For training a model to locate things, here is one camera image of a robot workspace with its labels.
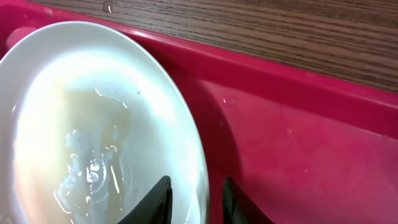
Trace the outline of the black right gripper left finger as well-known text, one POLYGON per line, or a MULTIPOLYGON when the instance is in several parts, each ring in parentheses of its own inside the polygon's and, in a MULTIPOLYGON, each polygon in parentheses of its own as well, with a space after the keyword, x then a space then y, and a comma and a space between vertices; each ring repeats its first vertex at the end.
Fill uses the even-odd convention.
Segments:
POLYGON ((163 176, 118 224, 171 224, 172 184, 163 176))

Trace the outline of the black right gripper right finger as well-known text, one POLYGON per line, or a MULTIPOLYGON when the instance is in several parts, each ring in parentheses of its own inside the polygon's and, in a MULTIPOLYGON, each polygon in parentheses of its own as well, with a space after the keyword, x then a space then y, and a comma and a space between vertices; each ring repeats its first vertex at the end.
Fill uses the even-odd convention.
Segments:
POLYGON ((223 186, 223 221, 224 224, 274 224, 232 178, 227 178, 223 186))

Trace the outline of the white round plate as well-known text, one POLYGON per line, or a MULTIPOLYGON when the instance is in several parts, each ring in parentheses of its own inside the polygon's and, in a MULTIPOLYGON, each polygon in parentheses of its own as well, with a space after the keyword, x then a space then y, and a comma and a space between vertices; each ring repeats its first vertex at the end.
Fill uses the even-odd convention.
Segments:
POLYGON ((137 42, 90 22, 24 35, 1 58, 1 222, 118 223, 155 184, 168 223, 208 223, 193 116, 137 42))

